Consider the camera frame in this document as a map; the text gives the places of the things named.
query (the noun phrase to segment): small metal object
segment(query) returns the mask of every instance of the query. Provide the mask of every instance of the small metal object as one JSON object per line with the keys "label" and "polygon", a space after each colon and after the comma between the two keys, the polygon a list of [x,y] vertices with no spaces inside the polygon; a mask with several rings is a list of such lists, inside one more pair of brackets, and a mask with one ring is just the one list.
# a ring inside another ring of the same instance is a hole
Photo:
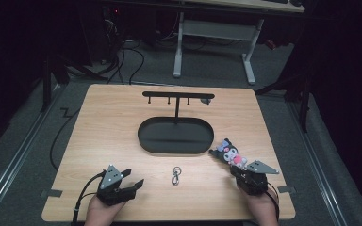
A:
{"label": "small metal object", "polygon": [[181,174],[182,170],[179,167],[174,167],[173,169],[173,178],[172,178],[172,184],[173,186],[178,186],[179,178],[178,176]]}

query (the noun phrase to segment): person's hand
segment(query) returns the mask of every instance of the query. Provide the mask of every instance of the person's hand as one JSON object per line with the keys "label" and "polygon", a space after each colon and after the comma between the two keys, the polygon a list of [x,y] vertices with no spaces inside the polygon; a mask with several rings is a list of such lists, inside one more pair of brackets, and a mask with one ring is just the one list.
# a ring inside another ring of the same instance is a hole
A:
{"label": "person's hand", "polygon": [[[238,189],[248,203],[248,208],[259,225],[278,226],[274,203],[267,194],[251,196],[246,194],[240,186],[238,186]],[[277,201],[275,193],[271,189],[268,189],[267,192]]]}
{"label": "person's hand", "polygon": [[85,226],[108,226],[110,225],[117,213],[125,206],[126,202],[118,203],[112,206],[107,206],[99,200],[98,197],[93,196],[90,199],[88,206],[87,219]]}

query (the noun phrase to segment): black oval tray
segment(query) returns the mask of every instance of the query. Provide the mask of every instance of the black oval tray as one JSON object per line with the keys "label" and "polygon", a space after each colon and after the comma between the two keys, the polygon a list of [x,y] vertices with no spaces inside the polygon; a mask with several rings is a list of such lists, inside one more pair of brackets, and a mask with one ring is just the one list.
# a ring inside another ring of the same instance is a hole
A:
{"label": "black oval tray", "polygon": [[204,153],[214,138],[213,128],[197,118],[153,117],[138,130],[140,146],[150,153]]}

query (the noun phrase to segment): gray carpet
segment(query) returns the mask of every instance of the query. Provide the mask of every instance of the gray carpet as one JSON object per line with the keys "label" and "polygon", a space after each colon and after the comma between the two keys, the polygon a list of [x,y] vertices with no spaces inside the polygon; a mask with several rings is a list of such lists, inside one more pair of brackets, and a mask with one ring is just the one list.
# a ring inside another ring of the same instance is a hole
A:
{"label": "gray carpet", "polygon": [[[218,47],[216,44],[205,45],[199,50],[193,50],[199,47],[196,43],[186,46],[182,76],[174,79],[172,76],[174,46],[170,42],[164,44],[152,48],[143,44],[137,45],[135,42],[127,43],[126,46],[130,48],[138,46],[135,50],[140,51],[144,56],[143,66],[133,77],[134,84],[149,82],[179,86],[260,89],[276,81],[293,49],[292,45],[273,51],[266,46],[256,46],[252,58],[256,85],[252,87],[247,84],[240,56],[223,51],[215,52],[213,50]],[[132,50],[125,50],[124,53],[125,59],[121,73],[123,81],[127,83],[130,75],[141,64],[142,57]],[[99,71],[104,67],[96,65],[92,69]],[[116,74],[112,83],[120,84],[121,81],[120,76]],[[41,197],[41,193],[51,187],[56,175],[49,161],[49,151],[58,130],[67,120],[63,117],[64,110],[61,108],[66,107],[69,109],[68,114],[73,114],[82,105],[88,86],[92,83],[98,83],[98,81],[88,77],[72,76],[70,84],[52,106],[45,123],[29,146],[25,162],[0,202],[0,225],[69,225],[68,222],[48,223],[41,219],[41,212],[46,201],[46,198]],[[8,130],[0,139],[0,176],[40,114],[41,91],[40,84],[12,118]],[[334,225],[310,167],[300,128],[296,125],[296,119],[291,113],[295,104],[285,103],[282,93],[283,91],[272,91],[257,97],[287,184],[296,190],[291,194],[296,217],[291,220],[282,220],[281,225]],[[59,164],[65,151],[75,120],[70,120],[64,127],[54,146],[53,158],[56,165]],[[335,191],[347,225],[362,225],[361,196],[337,155],[313,99],[310,100],[307,128],[307,136]],[[195,224],[213,225],[210,222]]]}

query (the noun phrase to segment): wooden table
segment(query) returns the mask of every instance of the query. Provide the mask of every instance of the wooden table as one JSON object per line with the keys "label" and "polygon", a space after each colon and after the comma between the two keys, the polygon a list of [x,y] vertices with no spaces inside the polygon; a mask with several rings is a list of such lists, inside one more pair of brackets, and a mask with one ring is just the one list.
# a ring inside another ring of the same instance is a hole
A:
{"label": "wooden table", "polygon": [[[214,130],[212,147],[228,137],[248,162],[260,160],[280,170],[268,175],[275,187],[285,180],[255,93],[251,89],[187,88],[92,85],[86,95],[52,189],[60,198],[49,197],[43,209],[46,221],[71,221],[76,200],[86,182],[109,164],[119,171],[132,169],[121,187],[140,179],[144,184],[116,217],[118,221],[245,220],[252,218],[237,190],[228,166],[208,152],[197,155],[152,154],[138,140],[140,124],[151,117],[173,117],[175,100],[148,98],[143,91],[213,93],[210,105],[182,99],[180,117],[200,118]],[[179,185],[172,185],[174,167],[180,167]],[[100,179],[86,193],[95,192]],[[85,220],[91,196],[81,204],[79,220]],[[280,194],[280,218],[293,218],[288,193]]]}

